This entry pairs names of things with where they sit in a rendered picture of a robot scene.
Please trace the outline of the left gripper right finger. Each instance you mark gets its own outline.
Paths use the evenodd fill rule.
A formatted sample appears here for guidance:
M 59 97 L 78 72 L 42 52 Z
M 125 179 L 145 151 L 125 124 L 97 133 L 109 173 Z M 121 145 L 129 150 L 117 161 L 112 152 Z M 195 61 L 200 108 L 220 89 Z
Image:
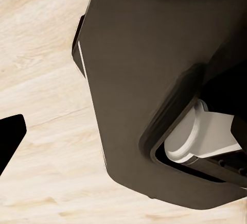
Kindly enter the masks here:
M 242 114 L 234 116 L 231 133 L 247 155 L 247 116 Z

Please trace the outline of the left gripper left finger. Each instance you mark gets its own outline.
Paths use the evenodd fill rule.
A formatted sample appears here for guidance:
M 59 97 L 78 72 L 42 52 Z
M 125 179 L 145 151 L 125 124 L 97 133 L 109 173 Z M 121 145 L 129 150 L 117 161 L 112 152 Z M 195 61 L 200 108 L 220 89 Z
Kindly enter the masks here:
M 22 114 L 0 119 L 0 176 L 26 133 Z

